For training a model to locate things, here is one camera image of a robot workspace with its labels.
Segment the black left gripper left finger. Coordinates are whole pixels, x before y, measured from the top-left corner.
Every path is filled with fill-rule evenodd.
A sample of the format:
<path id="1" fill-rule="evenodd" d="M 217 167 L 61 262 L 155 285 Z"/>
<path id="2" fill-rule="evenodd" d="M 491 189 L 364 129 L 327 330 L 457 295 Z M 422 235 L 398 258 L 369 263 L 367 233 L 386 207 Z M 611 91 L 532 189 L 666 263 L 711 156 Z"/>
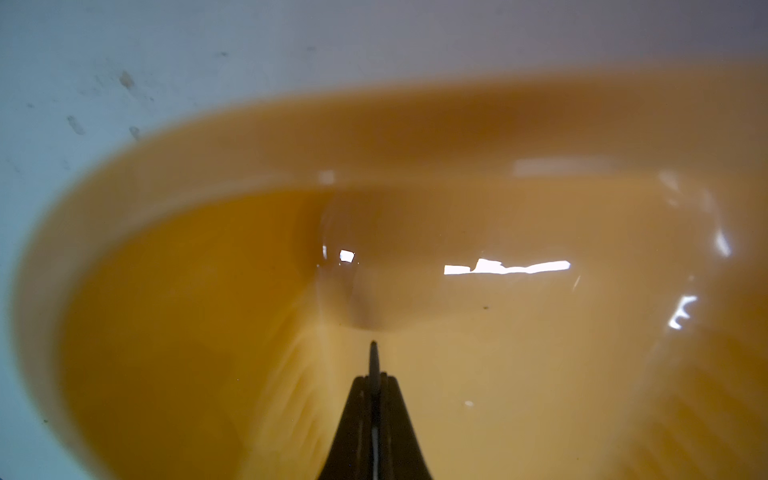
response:
<path id="1" fill-rule="evenodd" d="M 319 480 L 373 478 L 372 407 L 368 377 L 351 385 Z"/>

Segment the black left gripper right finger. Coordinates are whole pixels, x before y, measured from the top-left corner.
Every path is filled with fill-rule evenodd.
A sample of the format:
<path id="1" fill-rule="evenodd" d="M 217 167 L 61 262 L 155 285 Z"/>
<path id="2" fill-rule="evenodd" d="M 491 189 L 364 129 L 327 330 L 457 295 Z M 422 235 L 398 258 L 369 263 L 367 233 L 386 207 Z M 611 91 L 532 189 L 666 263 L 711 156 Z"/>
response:
<path id="1" fill-rule="evenodd" d="M 431 480 L 398 380 L 380 374 L 378 479 Z"/>

